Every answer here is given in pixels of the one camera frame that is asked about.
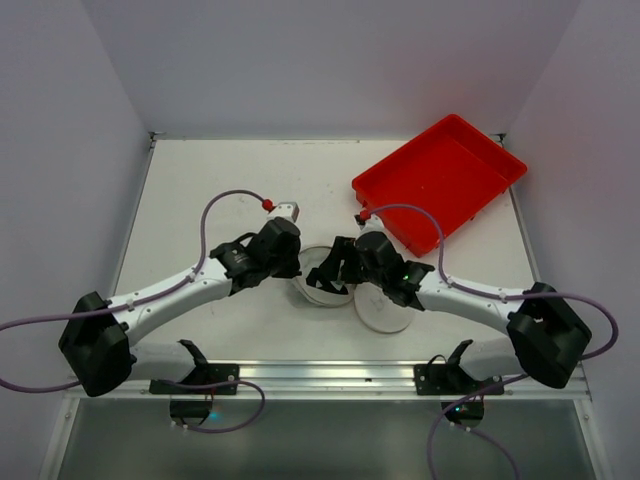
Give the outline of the white mesh laundry bag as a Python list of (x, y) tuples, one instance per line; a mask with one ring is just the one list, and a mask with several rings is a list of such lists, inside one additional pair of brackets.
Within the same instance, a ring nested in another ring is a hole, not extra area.
[(330, 247), (310, 245), (303, 247), (299, 254), (301, 276), (292, 280), (293, 286), (312, 305), (338, 308), (353, 305), (361, 322), (370, 330), (381, 334), (397, 334), (405, 330), (413, 321), (415, 313), (410, 309), (397, 309), (382, 290), (370, 283), (360, 285), (339, 285), (342, 293), (331, 293), (308, 286), (306, 277), (313, 267), (319, 267), (327, 258)]

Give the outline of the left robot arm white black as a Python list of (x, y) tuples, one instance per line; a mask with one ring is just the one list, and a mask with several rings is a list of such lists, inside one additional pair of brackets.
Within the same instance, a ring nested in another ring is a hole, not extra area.
[(195, 266), (152, 286), (109, 300), (87, 294), (77, 302), (59, 348), (90, 397), (130, 380), (188, 391), (208, 388), (218, 379), (193, 341), (153, 344), (147, 336), (203, 304), (254, 288), (267, 278), (295, 278), (300, 248), (297, 226), (275, 217), (251, 235), (248, 244), (223, 243)]

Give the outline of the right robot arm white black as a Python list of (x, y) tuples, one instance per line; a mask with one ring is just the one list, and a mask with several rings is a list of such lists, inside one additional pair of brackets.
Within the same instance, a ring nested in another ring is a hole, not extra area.
[(457, 288), (434, 266), (404, 259), (387, 236), (374, 231), (358, 238), (338, 237), (325, 260), (305, 276), (308, 286), (344, 295), (347, 286), (371, 284), (394, 304), (422, 312), (461, 317), (500, 333), (492, 341), (460, 343), (449, 362), (468, 378), (526, 374), (562, 389), (592, 333), (550, 286), (529, 290), (475, 284)]

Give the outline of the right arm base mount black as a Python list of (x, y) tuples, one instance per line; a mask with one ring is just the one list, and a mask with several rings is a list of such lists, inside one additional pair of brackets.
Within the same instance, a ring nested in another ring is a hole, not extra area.
[[(413, 380), (416, 394), (419, 396), (455, 396), (459, 397), (492, 386), (489, 395), (504, 394), (504, 387), (497, 386), (502, 380), (497, 379), (474, 380), (460, 367), (462, 354), (472, 344), (471, 340), (461, 342), (448, 357), (437, 354), (427, 363), (413, 366)], [(448, 421), (462, 427), (475, 428), (484, 418), (484, 395), (479, 395), (454, 407), (445, 414)]]

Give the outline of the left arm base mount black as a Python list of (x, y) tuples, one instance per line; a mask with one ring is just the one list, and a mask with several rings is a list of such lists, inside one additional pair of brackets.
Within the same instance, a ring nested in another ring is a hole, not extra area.
[(184, 378), (176, 380), (179, 386), (166, 380), (150, 381), (149, 393), (152, 395), (202, 395), (201, 400), (171, 400), (169, 416), (182, 428), (201, 427), (210, 418), (213, 411), (215, 393), (235, 395), (236, 385), (226, 385), (209, 390), (202, 386), (230, 382), (240, 378), (240, 366), (237, 363), (210, 363), (200, 349), (190, 340), (180, 340), (181, 348), (188, 353), (189, 367)]

